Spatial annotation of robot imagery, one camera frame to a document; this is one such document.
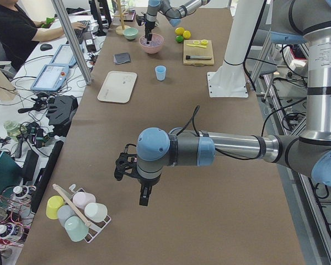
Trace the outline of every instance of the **robotic arm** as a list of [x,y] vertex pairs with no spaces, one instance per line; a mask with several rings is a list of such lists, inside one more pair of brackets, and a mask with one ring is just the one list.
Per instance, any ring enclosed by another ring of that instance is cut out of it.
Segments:
[[207,166],[217,153],[278,163],[331,186],[331,0],[275,0],[273,18],[276,10],[279,20],[273,20],[272,30],[280,33],[279,43],[296,44],[301,36],[309,41],[305,131],[261,137],[146,129],[138,137],[137,154],[128,154],[126,148],[114,173],[117,180],[123,175],[138,179],[140,205],[148,204],[163,166]]
[[170,6],[169,0],[149,0],[147,13],[143,16],[136,16],[136,21],[139,26],[145,24],[145,39],[147,44],[152,40],[152,29],[156,26],[157,13],[162,14],[168,19],[169,23],[176,27],[180,23],[180,19],[192,14],[201,6],[208,4],[210,0],[190,0],[186,4],[173,8]]

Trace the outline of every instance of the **lemon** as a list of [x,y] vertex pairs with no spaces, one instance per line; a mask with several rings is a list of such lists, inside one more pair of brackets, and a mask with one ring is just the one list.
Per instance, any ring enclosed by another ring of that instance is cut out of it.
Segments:
[[175,37],[175,40],[177,41],[177,43],[182,43],[184,41],[184,37],[179,35]]
[[184,33],[185,29],[184,28],[176,28],[175,33],[179,36]]
[[201,40],[201,45],[207,45],[209,43],[208,40]]
[[184,39],[187,39],[188,40],[191,37],[190,31],[188,31],[188,30],[184,31],[183,37],[184,37]]

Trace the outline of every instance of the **wooden cutting board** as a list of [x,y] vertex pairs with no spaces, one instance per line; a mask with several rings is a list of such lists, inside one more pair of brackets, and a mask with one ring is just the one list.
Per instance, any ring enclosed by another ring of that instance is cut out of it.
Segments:
[[[212,41],[209,40],[207,48],[190,47],[188,44],[193,44],[194,40],[184,40],[183,51],[183,65],[215,65],[215,59],[213,57]],[[186,60],[186,55],[190,56],[212,56],[212,60]]]

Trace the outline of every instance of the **blue cup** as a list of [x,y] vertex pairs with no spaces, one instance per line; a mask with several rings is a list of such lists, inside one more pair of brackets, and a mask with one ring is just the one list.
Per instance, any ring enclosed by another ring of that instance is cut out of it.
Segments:
[[158,81],[163,81],[166,78],[165,73],[167,71],[167,68],[165,66],[158,65],[154,70],[156,71],[156,77]]
[[69,205],[61,206],[57,211],[57,217],[62,227],[65,227],[66,220],[72,216],[76,216],[76,213]]

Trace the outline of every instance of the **lime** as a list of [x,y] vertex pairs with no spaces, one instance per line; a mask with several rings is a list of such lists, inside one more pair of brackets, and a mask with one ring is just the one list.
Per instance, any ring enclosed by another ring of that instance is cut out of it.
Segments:
[[185,29],[184,28],[176,28],[175,33],[177,35],[182,35],[184,33]]
[[184,37],[184,39],[187,39],[188,40],[191,37],[190,31],[188,31],[188,30],[184,31],[183,37]]
[[177,41],[177,43],[182,43],[184,41],[184,37],[183,36],[176,36],[175,40]]

